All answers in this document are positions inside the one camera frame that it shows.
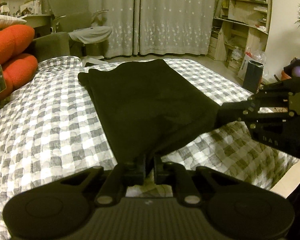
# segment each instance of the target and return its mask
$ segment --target checkered bedspread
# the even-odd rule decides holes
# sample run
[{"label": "checkered bedspread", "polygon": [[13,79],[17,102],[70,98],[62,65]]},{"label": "checkered bedspread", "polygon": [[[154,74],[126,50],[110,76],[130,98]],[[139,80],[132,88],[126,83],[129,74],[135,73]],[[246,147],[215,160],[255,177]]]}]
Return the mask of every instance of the checkered bedspread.
[{"label": "checkered bedspread", "polygon": [[[191,84],[219,104],[246,100],[249,93],[197,62],[165,59]],[[114,69],[120,63],[95,66]],[[34,79],[3,102],[0,113],[0,240],[9,233],[2,210],[14,195],[56,179],[101,165],[116,165],[88,92],[79,84],[87,72],[77,57],[39,64]],[[234,122],[202,134],[163,157],[187,169],[205,165],[251,184],[270,189],[297,162],[285,153],[254,142],[244,123]],[[150,176],[128,196],[169,196],[169,186],[156,186]]]}]

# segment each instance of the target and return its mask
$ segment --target gray sofa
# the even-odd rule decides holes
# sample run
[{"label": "gray sofa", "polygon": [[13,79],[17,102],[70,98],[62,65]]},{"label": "gray sofa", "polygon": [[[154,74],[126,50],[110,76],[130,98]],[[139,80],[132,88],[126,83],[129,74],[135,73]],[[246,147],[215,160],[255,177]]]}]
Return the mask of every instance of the gray sofa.
[{"label": "gray sofa", "polygon": [[49,58],[70,56],[69,35],[59,32],[34,39],[24,53],[35,56],[38,63]]}]

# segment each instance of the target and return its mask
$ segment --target red cushion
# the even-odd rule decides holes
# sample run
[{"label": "red cushion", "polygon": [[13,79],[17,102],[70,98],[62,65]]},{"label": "red cushion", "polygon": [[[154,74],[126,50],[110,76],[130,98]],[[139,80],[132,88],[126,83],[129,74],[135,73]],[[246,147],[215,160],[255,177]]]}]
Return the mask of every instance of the red cushion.
[{"label": "red cushion", "polygon": [[2,66],[2,69],[7,88],[0,93],[0,101],[5,99],[13,91],[27,84],[33,77],[37,67],[37,59],[25,53],[6,62]]},{"label": "red cushion", "polygon": [[0,64],[22,53],[34,38],[34,29],[28,25],[13,25],[0,31]]}]

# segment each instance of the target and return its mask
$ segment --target floor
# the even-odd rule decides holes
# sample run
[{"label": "floor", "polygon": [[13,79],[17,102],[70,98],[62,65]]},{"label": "floor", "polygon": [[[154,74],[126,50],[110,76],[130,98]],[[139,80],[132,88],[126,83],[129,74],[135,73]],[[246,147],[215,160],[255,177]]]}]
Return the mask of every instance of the floor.
[{"label": "floor", "polygon": [[[222,61],[215,61],[206,56],[197,56],[191,54],[176,55],[176,54],[166,54],[166,55],[155,55],[149,54],[146,56],[132,56],[132,57],[114,57],[107,59],[109,63],[112,62],[124,62],[124,61],[136,61],[136,60],[152,60],[158,58],[183,58],[194,60],[201,65],[213,70],[226,79],[242,85],[242,81],[237,78],[237,76],[229,69],[226,68],[226,63]],[[300,161],[295,164],[283,177],[282,179],[271,189],[271,191],[287,197],[300,183]]]}]

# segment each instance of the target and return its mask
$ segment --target folded black fabric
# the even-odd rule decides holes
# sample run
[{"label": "folded black fabric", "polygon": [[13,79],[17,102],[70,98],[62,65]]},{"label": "folded black fabric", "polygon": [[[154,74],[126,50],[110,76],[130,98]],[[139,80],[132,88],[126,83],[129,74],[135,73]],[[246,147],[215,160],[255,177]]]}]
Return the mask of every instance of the folded black fabric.
[{"label": "folded black fabric", "polygon": [[166,155],[215,128],[219,105],[163,59],[78,74],[118,163]]}]

